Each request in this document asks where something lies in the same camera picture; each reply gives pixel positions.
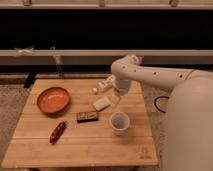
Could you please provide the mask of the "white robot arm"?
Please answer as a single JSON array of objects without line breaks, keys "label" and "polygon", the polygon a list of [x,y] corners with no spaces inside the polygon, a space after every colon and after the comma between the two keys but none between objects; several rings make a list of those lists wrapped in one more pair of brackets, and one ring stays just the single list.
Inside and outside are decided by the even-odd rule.
[{"label": "white robot arm", "polygon": [[136,55],[114,61],[111,72],[120,96],[132,81],[170,93],[162,171],[213,171],[213,72],[145,67]]}]

